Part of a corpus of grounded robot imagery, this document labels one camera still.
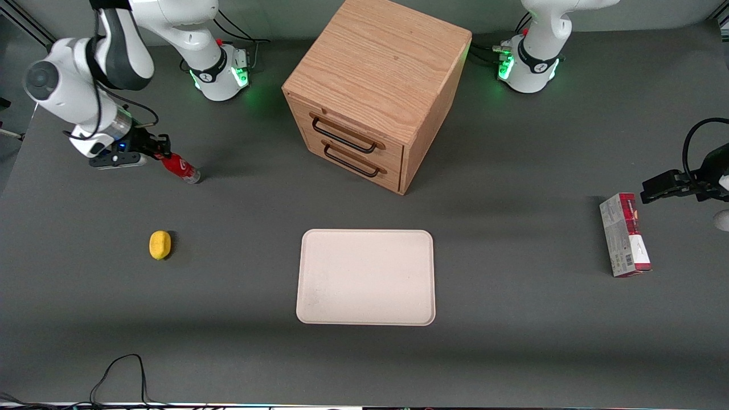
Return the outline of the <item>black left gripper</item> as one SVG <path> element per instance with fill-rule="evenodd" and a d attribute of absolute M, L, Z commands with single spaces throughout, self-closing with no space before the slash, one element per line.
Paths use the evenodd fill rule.
<path fill-rule="evenodd" d="M 710 151 L 701 166 L 691 171 L 697 190 L 684 171 L 672 169 L 643 181 L 641 202 L 653 203 L 662 198 L 695 195 L 698 202 L 709 199 L 728 202 L 728 143 Z"/>

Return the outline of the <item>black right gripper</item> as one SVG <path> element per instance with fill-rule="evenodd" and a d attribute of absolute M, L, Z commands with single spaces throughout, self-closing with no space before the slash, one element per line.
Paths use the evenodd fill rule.
<path fill-rule="evenodd" d="M 172 157 L 169 135 L 152 134 L 146 128 L 131 128 L 125 137 L 112 143 L 111 153 L 122 160 L 140 160 L 142 156 L 169 160 Z"/>

